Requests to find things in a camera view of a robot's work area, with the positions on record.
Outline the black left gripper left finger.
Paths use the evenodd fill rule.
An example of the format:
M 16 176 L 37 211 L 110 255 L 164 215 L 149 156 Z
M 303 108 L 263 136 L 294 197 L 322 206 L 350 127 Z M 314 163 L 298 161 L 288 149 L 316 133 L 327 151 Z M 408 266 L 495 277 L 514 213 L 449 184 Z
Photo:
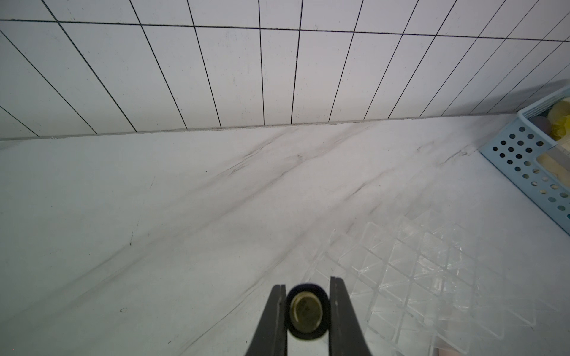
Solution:
M 245 356 L 287 355 L 286 286 L 275 285 Z

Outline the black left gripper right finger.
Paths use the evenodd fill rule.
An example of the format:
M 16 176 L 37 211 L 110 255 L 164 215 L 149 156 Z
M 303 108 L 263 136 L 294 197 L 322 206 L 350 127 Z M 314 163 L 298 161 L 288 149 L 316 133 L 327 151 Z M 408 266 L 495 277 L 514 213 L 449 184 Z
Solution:
M 340 277 L 330 279 L 329 355 L 371 356 L 347 287 Z

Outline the black gold-band lipstick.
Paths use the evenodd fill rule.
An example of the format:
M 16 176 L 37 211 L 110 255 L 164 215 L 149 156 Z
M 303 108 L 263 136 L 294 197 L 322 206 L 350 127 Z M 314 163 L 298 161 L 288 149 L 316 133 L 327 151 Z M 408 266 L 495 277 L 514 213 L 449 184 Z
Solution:
M 302 341 L 321 338 L 330 327 L 330 301 L 325 290 L 313 283 L 293 287 L 286 297 L 285 325 Z

